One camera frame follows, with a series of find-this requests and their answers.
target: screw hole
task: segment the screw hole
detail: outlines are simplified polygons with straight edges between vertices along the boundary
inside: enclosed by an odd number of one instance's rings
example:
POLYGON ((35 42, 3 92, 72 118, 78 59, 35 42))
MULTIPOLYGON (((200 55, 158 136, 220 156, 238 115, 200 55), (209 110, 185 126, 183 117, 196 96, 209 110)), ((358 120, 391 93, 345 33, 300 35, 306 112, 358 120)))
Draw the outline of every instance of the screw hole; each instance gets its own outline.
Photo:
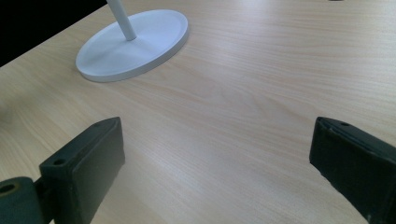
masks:
POLYGON ((63 159, 58 159, 58 160, 56 160, 53 164, 54 165, 62 165, 62 164, 64 164, 65 163, 65 160, 63 160, 63 159))
POLYGON ((13 184, 5 185, 0 188, 0 194, 7 193, 9 191, 12 191, 13 189, 15 189, 15 185, 13 184))

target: white pole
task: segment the white pole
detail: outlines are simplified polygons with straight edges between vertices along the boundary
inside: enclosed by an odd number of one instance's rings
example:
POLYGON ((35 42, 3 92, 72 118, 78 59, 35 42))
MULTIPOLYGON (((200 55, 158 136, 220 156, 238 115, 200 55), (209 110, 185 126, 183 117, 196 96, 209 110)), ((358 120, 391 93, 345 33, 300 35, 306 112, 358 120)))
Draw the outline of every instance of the white pole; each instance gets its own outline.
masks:
POLYGON ((134 33, 134 29, 132 28, 131 23, 128 20, 125 9, 122 6, 120 0, 107 0, 108 5, 110 6, 111 11, 114 14, 122 32, 125 35, 126 40, 134 40, 136 38, 136 34, 134 33))

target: light wood grain surface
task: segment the light wood grain surface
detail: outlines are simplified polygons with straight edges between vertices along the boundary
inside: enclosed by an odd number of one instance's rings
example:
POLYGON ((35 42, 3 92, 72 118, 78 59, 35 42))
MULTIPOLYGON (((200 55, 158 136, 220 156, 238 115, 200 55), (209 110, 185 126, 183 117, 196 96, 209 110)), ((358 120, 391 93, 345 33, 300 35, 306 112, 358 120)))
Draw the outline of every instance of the light wood grain surface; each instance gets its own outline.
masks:
POLYGON ((120 117, 127 161, 92 223, 367 223, 308 155, 318 116, 396 146, 395 2, 123 4, 182 12, 188 42, 144 75, 90 82, 75 59, 115 21, 105 6, 1 67, 0 180, 36 180, 77 134, 120 117))

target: white lamp stand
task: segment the white lamp stand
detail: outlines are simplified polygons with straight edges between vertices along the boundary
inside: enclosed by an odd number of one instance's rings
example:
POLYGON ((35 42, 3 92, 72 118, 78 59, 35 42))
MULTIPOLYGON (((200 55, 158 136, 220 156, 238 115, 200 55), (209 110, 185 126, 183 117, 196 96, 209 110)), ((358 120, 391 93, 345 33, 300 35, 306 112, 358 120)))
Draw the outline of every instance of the white lamp stand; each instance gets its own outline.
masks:
POLYGON ((186 43, 189 23, 174 10, 127 17, 120 0, 107 0, 117 22, 91 37, 76 59, 79 72, 96 82, 119 81, 155 68, 186 43))

